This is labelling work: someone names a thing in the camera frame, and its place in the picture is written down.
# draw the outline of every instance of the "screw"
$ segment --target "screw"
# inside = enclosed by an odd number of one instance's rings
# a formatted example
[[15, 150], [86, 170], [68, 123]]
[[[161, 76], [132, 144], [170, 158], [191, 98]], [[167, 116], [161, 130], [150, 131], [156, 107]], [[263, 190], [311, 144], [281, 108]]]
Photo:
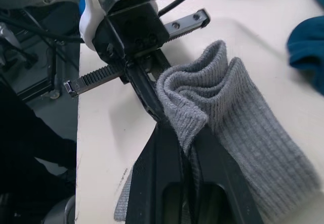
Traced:
[[126, 63], [127, 68], [132, 68], [133, 66], [134, 66], [134, 64], [132, 62], [127, 62]]
[[151, 42], [152, 44], [157, 43], [157, 37], [156, 37], [156, 35], [151, 34], [151, 35], [148, 36], [148, 38], [149, 38], [149, 40], [150, 40], [150, 42]]
[[143, 41], [141, 39], [136, 39], [135, 44], [139, 49], [142, 49], [144, 47]]
[[60, 91], [59, 90], [53, 90], [53, 91], [50, 91], [50, 98], [52, 100], [56, 100], [57, 98], [59, 98], [61, 95]]
[[194, 20], [200, 20], [200, 15], [199, 14], [194, 14], [193, 19]]
[[108, 44], [106, 51], [109, 56], [113, 55], [113, 45], [111, 43]]
[[180, 24], [178, 22], [173, 22], [172, 27], [175, 28], [175, 29], [179, 29]]
[[65, 41], [56, 41], [56, 44], [59, 46], [65, 46]]

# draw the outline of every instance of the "gray sock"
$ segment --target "gray sock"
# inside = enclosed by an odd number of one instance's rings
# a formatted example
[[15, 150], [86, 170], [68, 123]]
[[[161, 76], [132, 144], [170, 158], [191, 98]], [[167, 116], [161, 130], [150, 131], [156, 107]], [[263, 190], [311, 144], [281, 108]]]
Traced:
[[133, 174], [133, 168], [131, 169], [130, 174], [128, 175], [128, 178], [125, 182], [123, 190], [121, 191], [120, 197], [118, 199], [118, 202], [117, 202], [117, 205], [115, 208], [115, 213], [113, 215], [113, 218], [116, 221], [125, 221], [126, 220], [128, 199], [130, 198], [130, 191], [131, 191], [132, 174]]
[[165, 71], [156, 90], [185, 153], [205, 124], [212, 128], [238, 162], [265, 223], [279, 221], [319, 190], [313, 166], [242, 61], [233, 58], [228, 65], [223, 41], [211, 44], [195, 63]]

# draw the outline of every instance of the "dark floor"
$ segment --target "dark floor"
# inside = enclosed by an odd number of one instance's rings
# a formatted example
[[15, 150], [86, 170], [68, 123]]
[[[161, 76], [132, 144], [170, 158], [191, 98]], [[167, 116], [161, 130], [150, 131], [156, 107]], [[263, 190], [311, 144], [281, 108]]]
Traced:
[[[62, 47], [66, 55], [77, 65], [79, 64], [79, 44], [68, 44]], [[39, 41], [27, 49], [29, 53], [38, 55], [38, 62], [29, 70], [25, 69], [22, 62], [17, 62], [7, 72], [4, 72], [6, 80], [12, 88], [19, 92], [33, 83], [44, 79], [47, 76], [47, 46]], [[57, 81], [61, 85], [61, 96], [58, 99], [51, 99], [49, 95], [43, 95], [27, 104], [35, 111], [36, 115], [42, 118], [56, 133], [63, 138], [76, 141], [77, 132], [77, 98], [72, 99], [64, 89], [63, 81], [72, 80], [78, 77], [78, 71], [69, 63], [57, 60]], [[57, 164], [45, 163], [48, 170], [54, 174], [62, 173], [65, 168], [59, 168]]]

